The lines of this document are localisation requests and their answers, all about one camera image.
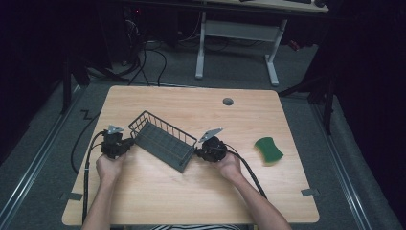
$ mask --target dark background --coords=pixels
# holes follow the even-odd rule
[[[292,20],[282,43],[295,40],[301,46],[320,45],[304,81],[331,74],[330,67],[339,66],[332,71],[337,77],[334,92],[373,175],[405,226],[401,215],[406,212],[402,189],[406,185],[405,1],[327,4],[331,14],[356,15],[357,22],[328,26]],[[27,4],[23,0],[1,3],[0,126],[6,130],[0,134],[1,163],[61,81],[67,54],[80,54],[104,67],[128,56],[126,48],[117,51],[120,48],[115,47],[124,44],[124,24],[117,12],[106,15],[105,6],[79,5],[57,1]],[[153,28],[154,35],[169,45],[176,45],[177,30],[187,34],[195,25],[191,23],[196,18],[194,12],[157,11],[159,17],[152,16],[156,11],[144,12],[149,15],[149,24],[144,26]]]

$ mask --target basket wire side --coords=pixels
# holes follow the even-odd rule
[[[129,126],[135,143],[183,172],[192,158],[196,138],[144,111]]]

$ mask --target gray floor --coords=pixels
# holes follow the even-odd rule
[[[262,51],[266,43],[256,46]],[[206,53],[203,80],[194,78],[196,47],[176,49],[165,45],[151,43],[149,48],[157,47],[156,51],[165,54],[167,67],[161,78],[163,86],[167,84],[190,85],[198,87],[252,88],[282,91],[299,83],[309,62],[317,51],[317,47],[303,48],[298,52],[289,47],[281,46],[275,66],[280,78],[280,86],[272,87],[267,75],[262,56],[241,54],[240,45],[233,44],[222,52]],[[157,53],[147,52],[145,66],[146,78],[154,83],[164,66],[164,59]],[[144,84],[144,77],[137,77],[134,84]],[[7,218],[5,229],[78,229],[65,226],[61,217],[66,200],[63,194],[69,193],[76,175],[70,165],[70,154],[80,132],[89,123],[84,119],[83,109],[88,110],[88,117],[97,114],[104,102],[111,85],[117,84],[110,80],[93,78],[87,88],[75,93],[76,104],[66,117],[59,135],[47,150],[46,161],[34,177],[30,190],[23,196],[18,209]],[[1,195],[0,204],[7,203],[24,173],[40,152],[53,125],[60,119],[62,90],[59,87],[33,118],[29,130],[14,149],[9,159],[0,167]],[[334,101],[332,114],[332,135],[326,137],[320,128],[320,121],[315,115],[318,105],[306,102],[305,94],[294,94],[281,98],[282,106],[292,131],[304,170],[312,189],[320,194],[315,201],[320,213],[320,220],[311,224],[292,224],[293,229],[359,229],[357,218],[349,205],[349,198],[343,192],[340,174],[336,171],[335,162],[331,157],[331,143],[339,152],[342,163],[350,177],[351,185],[357,192],[363,205],[367,222],[370,226],[364,229],[402,229],[385,197],[366,165],[362,154],[356,146],[346,119],[338,101]],[[75,164],[79,167],[87,148],[95,123],[86,129],[75,151]]]

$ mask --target table hole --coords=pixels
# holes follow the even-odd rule
[[[231,98],[225,98],[225,99],[223,99],[223,103],[224,103],[225,105],[230,106],[230,105],[233,105],[234,101],[233,101],[233,99],[231,99]]]

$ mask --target desk top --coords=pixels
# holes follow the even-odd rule
[[[223,104],[224,98],[231,98],[234,104]],[[124,127],[123,138],[127,138],[127,126],[144,110],[197,139],[209,129],[223,127],[216,136],[248,162],[269,200],[289,222],[319,219],[313,197],[301,193],[309,185],[275,91],[113,86],[94,135],[114,125]],[[273,137],[284,154],[271,167],[263,166],[254,147],[265,136]],[[95,148],[90,157],[89,207],[99,186],[95,164],[99,156],[100,148]],[[83,193],[83,168],[82,164],[73,193]],[[62,221],[81,225],[81,209],[81,201],[69,200]],[[111,213],[111,223],[120,225],[253,222],[237,190],[208,162],[193,156],[180,173],[138,146],[127,153]]]
[[[239,6],[272,8],[299,12],[322,12],[322,13],[328,12],[327,6],[319,8],[314,4],[314,0],[311,1],[311,4],[297,3],[286,0],[252,0],[245,2],[240,2],[239,0],[205,0],[205,1],[212,3],[225,3]]]

